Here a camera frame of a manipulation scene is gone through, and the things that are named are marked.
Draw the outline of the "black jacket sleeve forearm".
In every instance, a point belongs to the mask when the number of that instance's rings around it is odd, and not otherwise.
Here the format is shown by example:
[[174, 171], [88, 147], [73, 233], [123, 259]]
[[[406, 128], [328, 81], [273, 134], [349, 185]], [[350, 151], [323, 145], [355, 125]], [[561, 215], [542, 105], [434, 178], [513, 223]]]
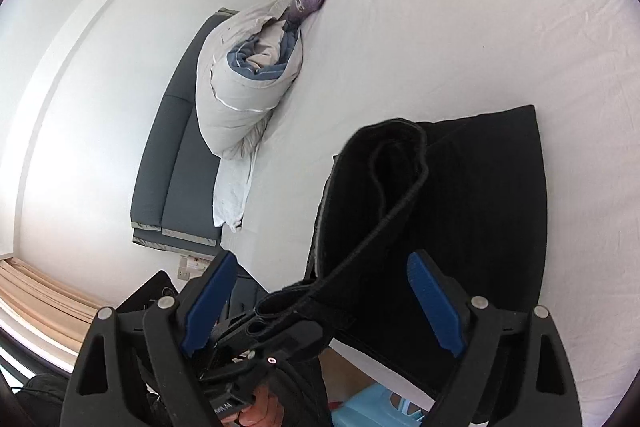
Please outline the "black jacket sleeve forearm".
[[56, 374], [29, 378], [15, 396], [18, 404], [37, 427], [58, 427], [68, 379]]

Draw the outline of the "left hand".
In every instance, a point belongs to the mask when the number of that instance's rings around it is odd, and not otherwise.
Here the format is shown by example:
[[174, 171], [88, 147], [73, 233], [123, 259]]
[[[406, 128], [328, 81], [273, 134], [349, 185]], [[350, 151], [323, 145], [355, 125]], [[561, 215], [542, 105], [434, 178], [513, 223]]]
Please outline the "left hand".
[[281, 427], [284, 420], [284, 407], [278, 397], [266, 384], [259, 385], [254, 390], [255, 401], [221, 422], [225, 425], [244, 427]]

